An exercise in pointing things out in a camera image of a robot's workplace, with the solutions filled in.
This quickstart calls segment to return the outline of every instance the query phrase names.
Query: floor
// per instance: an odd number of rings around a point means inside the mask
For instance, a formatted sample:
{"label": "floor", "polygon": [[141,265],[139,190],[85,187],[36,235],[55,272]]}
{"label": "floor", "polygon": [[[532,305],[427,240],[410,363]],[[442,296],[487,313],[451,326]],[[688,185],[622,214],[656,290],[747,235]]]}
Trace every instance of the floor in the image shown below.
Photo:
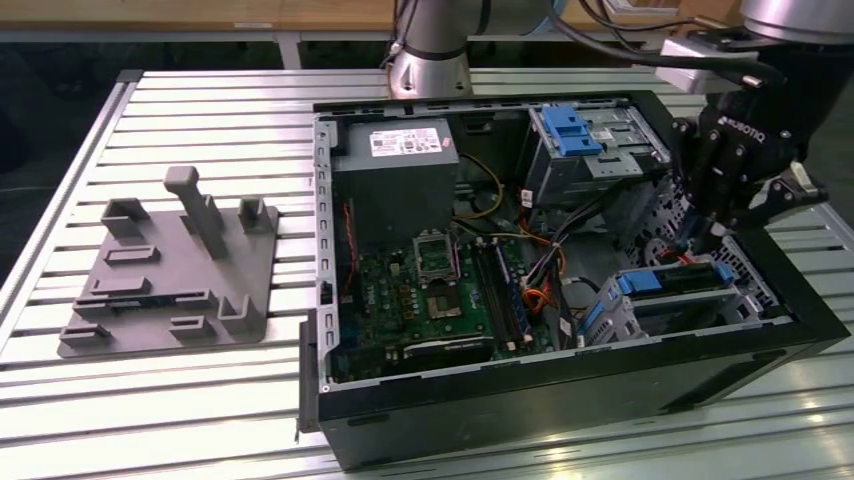
{"label": "floor", "polygon": [[[382,42],[302,46],[304,68],[372,68]],[[474,67],[591,66],[600,59],[562,44],[478,44]],[[123,69],[215,70],[281,68],[265,43],[0,45],[0,282],[17,259],[68,164]],[[815,135],[810,172],[831,192],[831,204],[854,222],[854,89]],[[12,168],[16,157],[25,158]]]}

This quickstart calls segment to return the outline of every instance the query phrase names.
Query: blue drive bay latch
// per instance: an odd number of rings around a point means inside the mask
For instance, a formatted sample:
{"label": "blue drive bay latch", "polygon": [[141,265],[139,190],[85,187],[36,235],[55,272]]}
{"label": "blue drive bay latch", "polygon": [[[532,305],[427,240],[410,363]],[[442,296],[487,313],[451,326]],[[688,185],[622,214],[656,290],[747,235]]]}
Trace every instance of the blue drive bay latch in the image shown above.
{"label": "blue drive bay latch", "polygon": [[543,107],[543,123],[564,157],[598,155],[602,145],[587,131],[587,122],[572,107]]}

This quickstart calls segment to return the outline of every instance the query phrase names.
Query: green circuit board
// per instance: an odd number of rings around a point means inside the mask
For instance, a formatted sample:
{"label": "green circuit board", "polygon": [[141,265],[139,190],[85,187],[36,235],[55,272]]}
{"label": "green circuit board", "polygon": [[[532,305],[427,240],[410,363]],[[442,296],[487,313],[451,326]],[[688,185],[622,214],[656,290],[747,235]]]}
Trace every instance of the green circuit board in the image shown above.
{"label": "green circuit board", "polygon": [[[339,298],[339,381],[394,374],[390,364],[402,359],[402,349],[410,345],[494,336],[475,249],[471,244],[455,248],[444,236],[434,240],[359,255],[358,291]],[[514,240],[500,248],[516,280],[524,274],[520,246]],[[547,351],[546,326],[531,325],[528,333],[532,342],[520,343],[512,352],[496,347],[491,359]]]}

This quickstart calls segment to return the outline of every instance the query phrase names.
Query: gray plastic base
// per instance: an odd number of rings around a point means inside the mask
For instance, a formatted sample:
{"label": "gray plastic base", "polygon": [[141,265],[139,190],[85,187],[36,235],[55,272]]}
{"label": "gray plastic base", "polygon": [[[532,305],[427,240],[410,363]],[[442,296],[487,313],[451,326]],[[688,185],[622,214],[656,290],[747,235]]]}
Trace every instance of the gray plastic base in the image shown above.
{"label": "gray plastic base", "polygon": [[111,233],[60,334],[61,357],[264,338],[276,209],[244,199],[239,208],[219,211],[187,168],[171,169],[165,181],[180,191],[187,214],[148,213],[136,199],[107,206],[101,222]]}

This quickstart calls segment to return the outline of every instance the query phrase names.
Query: black computer case wall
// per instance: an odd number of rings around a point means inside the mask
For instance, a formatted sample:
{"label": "black computer case wall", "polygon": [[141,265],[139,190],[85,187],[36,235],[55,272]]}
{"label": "black computer case wall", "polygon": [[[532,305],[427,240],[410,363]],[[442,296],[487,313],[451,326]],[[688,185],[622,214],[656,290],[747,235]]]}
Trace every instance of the black computer case wall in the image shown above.
{"label": "black computer case wall", "polygon": [[[630,99],[667,143],[672,118],[650,92],[607,92]],[[456,102],[523,105],[596,98],[595,94],[475,100],[383,101],[316,107],[320,121],[352,115],[407,118]],[[315,148],[334,148],[318,138]],[[331,179],[318,178],[326,193]],[[318,381],[318,324],[300,328],[300,428],[322,430],[344,469],[566,432],[694,409],[723,398],[786,362],[814,355],[847,330],[763,230],[735,242],[794,321],[715,335],[682,335],[614,349],[584,349],[547,362],[508,362],[446,376],[411,375],[364,388],[328,391]],[[320,247],[319,265],[334,261]],[[334,285],[320,282],[319,310]]]}

